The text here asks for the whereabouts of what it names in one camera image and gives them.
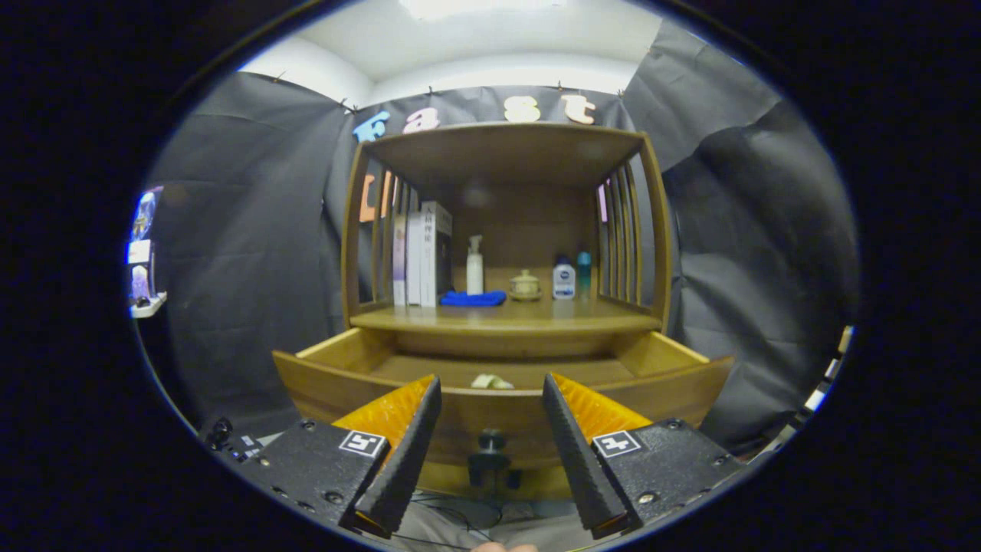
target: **open drawer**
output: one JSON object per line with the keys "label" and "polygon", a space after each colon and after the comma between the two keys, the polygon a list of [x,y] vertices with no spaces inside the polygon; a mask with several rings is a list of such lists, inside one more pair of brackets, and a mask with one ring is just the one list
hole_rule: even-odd
{"label": "open drawer", "polygon": [[[353,328],[295,355],[275,351],[273,358],[300,412],[324,422],[435,373],[442,385],[442,414],[427,462],[466,467],[467,458],[477,451],[478,436],[493,428],[507,439],[503,452],[513,469],[560,465],[542,409],[542,383],[551,371],[651,420],[675,416],[699,424],[733,362],[732,357],[709,361],[652,331],[608,336],[580,348],[576,355],[547,358],[521,358],[520,343],[510,349],[515,358],[475,357],[465,342],[454,345],[461,348],[461,356],[446,355],[442,348],[428,348],[419,337]],[[500,351],[505,344],[489,344],[488,338],[482,338],[472,344],[478,346]],[[515,389],[470,388],[480,373],[497,374]]]}

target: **lotion bottle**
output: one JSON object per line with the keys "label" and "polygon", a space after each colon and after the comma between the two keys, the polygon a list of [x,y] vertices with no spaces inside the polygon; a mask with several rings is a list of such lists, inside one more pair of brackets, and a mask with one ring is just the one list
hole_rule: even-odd
{"label": "lotion bottle", "polygon": [[484,292],[484,256],[477,249],[484,236],[470,237],[470,250],[467,251],[467,295],[476,296]]}
{"label": "lotion bottle", "polygon": [[569,263],[569,257],[558,255],[552,269],[552,298],[572,299],[576,297],[576,269]]}

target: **small object in drawer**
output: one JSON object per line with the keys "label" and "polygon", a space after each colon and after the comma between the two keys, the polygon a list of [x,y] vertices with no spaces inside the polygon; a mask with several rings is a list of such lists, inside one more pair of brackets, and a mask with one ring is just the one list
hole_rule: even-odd
{"label": "small object in drawer", "polygon": [[470,387],[477,389],[514,389],[514,385],[504,381],[503,378],[496,374],[481,374],[474,378]]}

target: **ceramic lid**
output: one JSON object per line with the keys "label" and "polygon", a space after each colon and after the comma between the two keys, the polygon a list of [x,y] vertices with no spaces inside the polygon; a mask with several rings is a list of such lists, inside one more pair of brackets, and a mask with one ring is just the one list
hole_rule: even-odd
{"label": "ceramic lid", "polygon": [[516,284],[517,283],[521,283],[521,282],[534,282],[534,283],[538,283],[539,279],[536,278],[535,276],[532,276],[531,274],[529,274],[527,268],[522,268],[521,269],[521,275],[520,276],[515,276],[514,278],[511,278],[511,281],[514,282],[514,283],[516,283]]}

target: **blue towel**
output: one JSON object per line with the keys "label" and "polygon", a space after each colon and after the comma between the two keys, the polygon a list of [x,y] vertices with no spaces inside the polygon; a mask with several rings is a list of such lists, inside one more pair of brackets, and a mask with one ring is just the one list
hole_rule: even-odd
{"label": "blue towel", "polygon": [[457,292],[446,292],[446,295],[442,297],[439,304],[449,306],[498,306],[504,303],[506,299],[507,294],[501,291],[487,292],[475,296],[468,296],[467,294]]}

